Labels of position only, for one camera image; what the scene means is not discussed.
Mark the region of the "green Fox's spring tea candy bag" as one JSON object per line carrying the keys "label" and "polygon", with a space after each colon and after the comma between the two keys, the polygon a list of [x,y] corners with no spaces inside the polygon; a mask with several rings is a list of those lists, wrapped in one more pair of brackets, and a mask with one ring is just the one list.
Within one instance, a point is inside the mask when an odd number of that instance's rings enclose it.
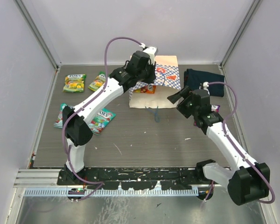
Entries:
{"label": "green Fox's spring tea candy bag", "polygon": [[86,74],[71,74],[65,77],[63,92],[80,93],[84,92]]}

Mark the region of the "purple berries candy bag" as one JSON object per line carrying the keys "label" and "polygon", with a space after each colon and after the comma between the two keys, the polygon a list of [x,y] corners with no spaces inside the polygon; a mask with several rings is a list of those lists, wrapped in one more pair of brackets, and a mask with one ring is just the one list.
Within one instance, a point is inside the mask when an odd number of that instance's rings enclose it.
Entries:
{"label": "purple berries candy bag", "polygon": [[199,113],[198,118],[194,119],[194,126],[199,128],[212,126],[215,123],[222,122],[223,118],[219,114],[220,105],[211,105],[210,112]]}

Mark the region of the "orange Fox's candy bag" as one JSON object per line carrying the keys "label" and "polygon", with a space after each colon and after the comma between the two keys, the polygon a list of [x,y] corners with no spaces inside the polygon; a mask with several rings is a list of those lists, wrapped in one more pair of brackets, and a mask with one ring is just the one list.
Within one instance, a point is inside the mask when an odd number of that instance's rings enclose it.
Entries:
{"label": "orange Fox's candy bag", "polygon": [[145,93],[145,94],[154,94],[156,90],[156,86],[155,85],[146,85],[143,86],[141,88],[138,88],[136,90],[134,90],[134,93]]}

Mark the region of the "blue checkered paper bag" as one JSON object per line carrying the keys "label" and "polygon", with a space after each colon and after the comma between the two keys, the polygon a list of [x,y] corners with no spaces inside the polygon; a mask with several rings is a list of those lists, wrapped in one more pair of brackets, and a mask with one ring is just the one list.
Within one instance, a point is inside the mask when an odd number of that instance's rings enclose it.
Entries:
{"label": "blue checkered paper bag", "polygon": [[154,94],[134,93],[133,91],[146,86],[144,82],[138,82],[129,90],[129,107],[137,109],[168,109],[175,108],[177,103],[172,104],[167,97],[181,90],[181,79],[177,56],[156,56]]}

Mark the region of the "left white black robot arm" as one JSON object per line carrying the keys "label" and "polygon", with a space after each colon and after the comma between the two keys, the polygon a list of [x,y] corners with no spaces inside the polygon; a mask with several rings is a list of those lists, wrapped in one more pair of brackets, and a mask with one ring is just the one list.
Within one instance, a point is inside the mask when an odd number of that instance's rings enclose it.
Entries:
{"label": "left white black robot arm", "polygon": [[155,80],[156,47],[133,53],[127,65],[115,69],[105,83],[80,104],[63,109],[63,145],[67,154],[64,166],[66,178],[74,185],[85,182],[84,152],[93,133],[90,122],[106,105],[121,96],[138,82],[152,84]]}

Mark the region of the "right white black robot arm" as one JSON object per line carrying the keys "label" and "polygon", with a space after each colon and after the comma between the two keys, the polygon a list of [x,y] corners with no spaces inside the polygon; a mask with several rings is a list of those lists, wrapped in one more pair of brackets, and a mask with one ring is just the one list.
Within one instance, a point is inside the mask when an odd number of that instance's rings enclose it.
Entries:
{"label": "right white black robot arm", "polygon": [[195,169],[196,180],[201,184],[209,180],[220,184],[236,205],[252,201],[273,203],[275,193],[270,185],[270,168],[258,163],[233,137],[226,124],[233,114],[222,118],[211,109],[208,88],[215,84],[204,82],[196,90],[185,86],[167,97],[172,104],[177,104],[177,110],[184,117],[194,118],[196,126],[213,141],[229,164],[230,168],[226,169],[213,160],[199,162]]}

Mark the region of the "teal Fox's blossom candy bag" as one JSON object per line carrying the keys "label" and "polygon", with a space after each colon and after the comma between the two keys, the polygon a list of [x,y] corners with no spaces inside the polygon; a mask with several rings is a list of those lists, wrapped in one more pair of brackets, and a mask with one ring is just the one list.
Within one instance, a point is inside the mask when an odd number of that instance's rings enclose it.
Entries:
{"label": "teal Fox's blossom candy bag", "polygon": [[56,121],[53,124],[53,127],[62,129],[63,127],[63,109],[68,106],[66,103],[60,104],[59,114],[57,116]]}

